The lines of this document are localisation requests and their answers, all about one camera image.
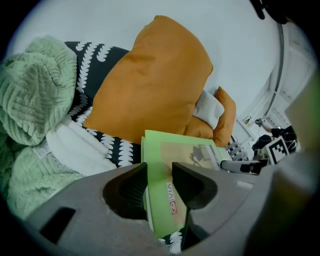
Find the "book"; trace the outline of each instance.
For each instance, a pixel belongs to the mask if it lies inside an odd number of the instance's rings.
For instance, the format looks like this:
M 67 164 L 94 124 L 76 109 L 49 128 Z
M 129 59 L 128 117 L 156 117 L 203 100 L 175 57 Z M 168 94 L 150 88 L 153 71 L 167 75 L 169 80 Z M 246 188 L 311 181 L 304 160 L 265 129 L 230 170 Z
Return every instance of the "book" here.
M 172 163 L 183 162 L 219 170 L 230 160 L 224 148 L 211 139 L 146 130 L 141 140 L 141 161 L 147 163 L 144 207 L 148 223 L 157 238 L 184 227 L 187 207 L 173 186 Z

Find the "white wall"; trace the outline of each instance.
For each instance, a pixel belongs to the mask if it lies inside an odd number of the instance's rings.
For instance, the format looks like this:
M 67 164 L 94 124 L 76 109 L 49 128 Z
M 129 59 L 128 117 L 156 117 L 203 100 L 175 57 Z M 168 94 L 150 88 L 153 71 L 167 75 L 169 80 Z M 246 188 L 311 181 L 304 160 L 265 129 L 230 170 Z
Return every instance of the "white wall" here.
M 8 53 L 43 34 L 130 50 L 155 15 L 173 18 L 199 38 L 214 65 L 206 88 L 223 87 L 240 115 L 279 55 L 276 23 L 268 15 L 260 20 L 249 0 L 44 0 L 17 30 Z

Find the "white fabric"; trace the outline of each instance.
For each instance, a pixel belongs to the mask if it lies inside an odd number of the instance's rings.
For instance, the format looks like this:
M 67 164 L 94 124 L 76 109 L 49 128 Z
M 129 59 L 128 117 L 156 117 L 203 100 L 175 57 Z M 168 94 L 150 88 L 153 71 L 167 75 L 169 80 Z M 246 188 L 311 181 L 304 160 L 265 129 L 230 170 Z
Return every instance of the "white fabric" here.
M 55 158 L 85 176 L 117 168 L 106 159 L 110 150 L 69 116 L 47 133 L 46 140 Z
M 214 130 L 224 111 L 224 106 L 212 94 L 203 90 L 194 107 L 193 116 L 205 121 Z

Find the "small orange pillow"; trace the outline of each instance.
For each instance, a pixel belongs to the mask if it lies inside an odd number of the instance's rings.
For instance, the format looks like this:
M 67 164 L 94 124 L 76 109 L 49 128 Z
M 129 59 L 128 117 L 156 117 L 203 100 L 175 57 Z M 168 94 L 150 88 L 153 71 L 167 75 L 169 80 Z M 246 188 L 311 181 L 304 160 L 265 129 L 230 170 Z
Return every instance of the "small orange pillow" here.
M 84 126 L 137 144 L 145 130 L 183 135 L 212 70 L 189 30 L 156 16 L 104 79 Z
M 216 99 L 223 105 L 224 112 L 213 130 L 213 141 L 217 147 L 228 145 L 236 121 L 236 103 L 220 86 L 215 93 Z
M 186 125 L 183 135 L 211 140 L 213 138 L 213 131 L 209 124 L 193 116 Z

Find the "care label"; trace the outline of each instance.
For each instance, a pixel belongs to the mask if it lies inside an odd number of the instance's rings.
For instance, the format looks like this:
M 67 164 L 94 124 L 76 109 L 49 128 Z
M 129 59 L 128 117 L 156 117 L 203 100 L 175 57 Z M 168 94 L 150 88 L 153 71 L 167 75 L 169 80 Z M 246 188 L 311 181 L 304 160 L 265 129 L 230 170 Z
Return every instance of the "care label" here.
M 36 154 L 36 156 L 39 159 L 42 159 L 46 155 L 48 155 L 51 152 L 51 150 L 49 148 L 47 140 L 45 139 L 41 144 L 39 144 L 38 146 L 35 146 L 33 148 L 33 152 Z

